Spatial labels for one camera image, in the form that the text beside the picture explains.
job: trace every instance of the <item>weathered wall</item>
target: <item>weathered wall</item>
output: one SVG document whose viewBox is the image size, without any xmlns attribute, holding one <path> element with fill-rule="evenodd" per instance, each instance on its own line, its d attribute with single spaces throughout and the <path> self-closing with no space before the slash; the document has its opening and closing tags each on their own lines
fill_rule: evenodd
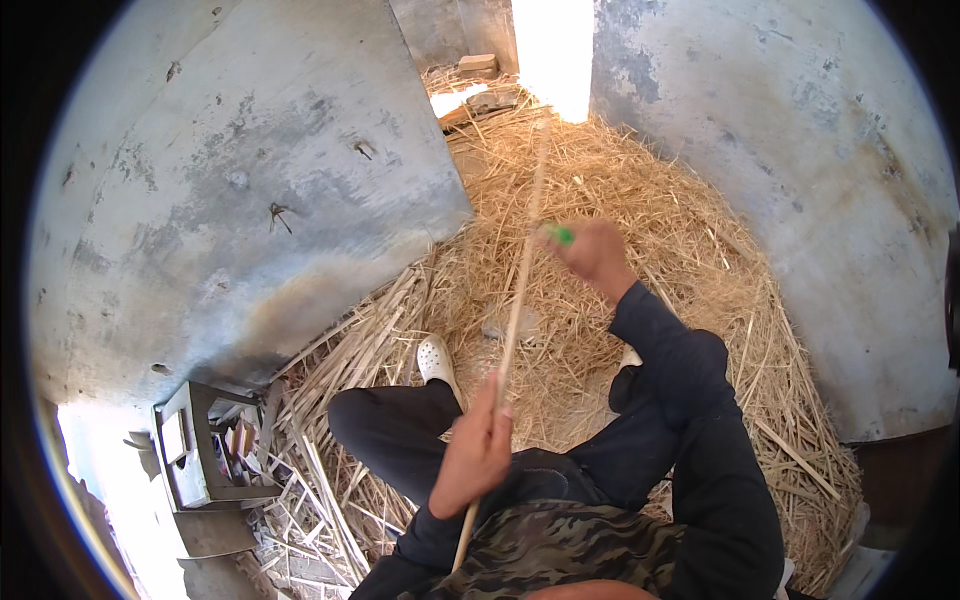
<svg viewBox="0 0 960 600">
<path fill-rule="evenodd" d="M 511 0 L 391 0 L 418 69 L 457 62 L 468 54 L 497 55 L 518 73 Z"/>
<path fill-rule="evenodd" d="M 418 69 L 469 54 L 457 0 L 390 0 L 390 6 Z"/>
<path fill-rule="evenodd" d="M 39 186 L 38 391 L 134 408 L 262 383 L 470 212 L 386 0 L 134 3 Z"/>
<path fill-rule="evenodd" d="M 957 220 L 917 77 L 863 2 L 595 1 L 592 107 L 679 154 L 768 252 L 845 442 L 946 424 Z"/>
</svg>

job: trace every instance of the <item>dark long-sleeved shirt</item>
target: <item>dark long-sleeved shirt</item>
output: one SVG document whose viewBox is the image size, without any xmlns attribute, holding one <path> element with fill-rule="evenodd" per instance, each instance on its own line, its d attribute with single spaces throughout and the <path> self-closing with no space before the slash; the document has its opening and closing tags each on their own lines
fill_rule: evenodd
<svg viewBox="0 0 960 600">
<path fill-rule="evenodd" d="M 650 569 L 651 577 L 656 572 L 661 576 L 668 573 L 666 579 L 649 580 L 654 582 L 650 589 L 664 597 L 763 600 L 772 597 L 783 567 L 780 525 L 734 401 L 733 388 L 726 380 L 725 367 L 719 368 L 716 361 L 710 359 L 709 348 L 698 343 L 693 332 L 639 282 L 617 305 L 610 331 L 643 357 L 644 386 L 651 386 L 667 423 L 681 432 L 682 440 L 674 469 L 673 493 L 675 521 L 683 528 L 682 532 L 669 530 L 669 535 L 678 543 L 664 546 L 669 553 L 661 553 L 657 561 L 645 563 L 639 559 L 639 563 L 626 567 L 625 572 L 636 573 L 642 568 Z M 495 508 L 502 511 L 510 507 Z M 537 508 L 518 507 L 517 510 Z M 626 518 L 615 512 L 620 509 L 601 508 L 606 512 L 597 511 L 598 526 L 607 523 L 608 527 L 617 527 L 614 523 Z M 577 519 L 584 518 L 581 505 L 560 503 L 552 510 L 556 513 L 552 515 L 554 518 L 564 518 L 564 511 L 576 513 Z M 498 522 L 493 518 L 490 521 L 490 526 Z M 449 573 L 462 523 L 461 517 L 439 520 L 425 507 L 420 509 L 407 533 L 397 541 L 396 552 L 377 561 L 352 598 L 394 598 L 404 591 L 419 597 L 431 588 L 442 588 L 440 580 Z M 654 530 L 668 531 L 663 527 L 671 526 L 652 526 L 647 521 L 635 524 L 635 528 L 646 531 L 650 537 L 655 537 Z M 638 543 L 636 538 L 627 538 Z M 479 532 L 475 541 L 483 541 L 479 539 Z M 569 548 L 571 554 L 574 552 L 569 545 L 560 547 Z M 538 552 L 528 552 L 517 560 L 530 564 L 516 566 L 536 570 L 537 561 L 542 558 Z M 561 564 L 552 564 L 550 568 L 565 572 Z M 582 574 L 584 576 L 574 581 L 610 578 L 599 566 L 596 572 L 599 574 Z M 471 581 L 478 581 L 477 573 L 472 575 Z M 636 578 L 615 575 L 613 578 L 643 587 Z M 557 578 L 551 581 L 572 583 Z"/>
</svg>

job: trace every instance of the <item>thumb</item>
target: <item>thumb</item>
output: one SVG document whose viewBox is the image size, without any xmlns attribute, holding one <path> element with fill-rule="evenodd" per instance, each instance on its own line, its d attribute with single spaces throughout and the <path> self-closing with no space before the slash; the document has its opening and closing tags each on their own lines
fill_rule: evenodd
<svg viewBox="0 0 960 600">
<path fill-rule="evenodd" d="M 510 453 L 510 437 L 514 433 L 514 407 L 504 406 L 493 413 L 491 449 Z"/>
</svg>

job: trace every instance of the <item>camouflage fabric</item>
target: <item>camouflage fabric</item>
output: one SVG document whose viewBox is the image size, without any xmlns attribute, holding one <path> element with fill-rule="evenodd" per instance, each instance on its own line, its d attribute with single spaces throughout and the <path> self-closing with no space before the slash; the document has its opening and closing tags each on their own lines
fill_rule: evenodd
<svg viewBox="0 0 960 600">
<path fill-rule="evenodd" d="M 470 541 L 463 565 L 438 577 L 422 597 L 519 598 L 590 579 L 615 579 L 661 596 L 683 534 L 682 525 L 613 506 L 528 502 L 488 519 Z"/>
</svg>

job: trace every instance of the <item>black sleeve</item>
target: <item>black sleeve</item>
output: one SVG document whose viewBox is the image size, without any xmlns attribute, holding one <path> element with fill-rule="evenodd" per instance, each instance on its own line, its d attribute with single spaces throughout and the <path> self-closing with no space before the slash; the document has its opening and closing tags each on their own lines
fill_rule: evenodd
<svg viewBox="0 0 960 600">
<path fill-rule="evenodd" d="M 350 600 L 396 598 L 404 591 L 426 591 L 433 578 L 453 567 L 462 516 L 440 520 L 421 507 L 396 540 L 391 556 L 381 558 L 350 596 Z"/>
<path fill-rule="evenodd" d="M 644 385 L 681 434 L 673 510 L 685 524 L 665 599 L 769 600 L 783 572 L 780 521 L 726 378 L 727 351 L 690 331 L 641 283 L 611 332 L 643 359 Z"/>
</svg>

